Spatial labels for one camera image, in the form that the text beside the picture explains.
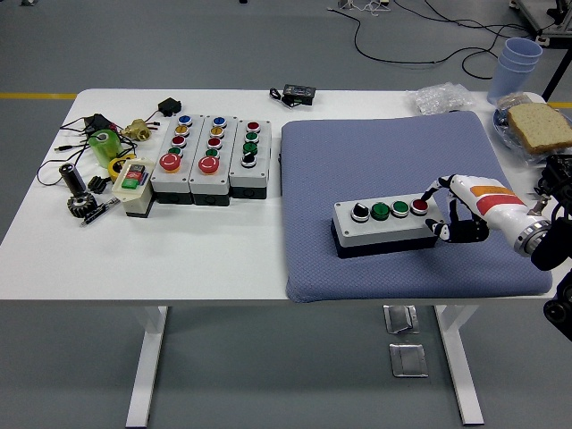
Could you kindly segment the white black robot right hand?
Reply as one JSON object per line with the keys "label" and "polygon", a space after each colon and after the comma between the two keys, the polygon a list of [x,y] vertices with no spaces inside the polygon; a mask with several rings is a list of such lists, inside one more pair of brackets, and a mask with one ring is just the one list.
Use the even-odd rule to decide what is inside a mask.
{"label": "white black robot right hand", "polygon": [[512,190],[495,179],[460,174],[442,176],[421,199],[428,200],[441,188],[449,190],[450,222],[427,219],[425,223],[435,236],[446,242],[483,241],[489,230],[499,230],[508,244],[526,257],[532,255],[551,227],[549,220],[533,214]]}

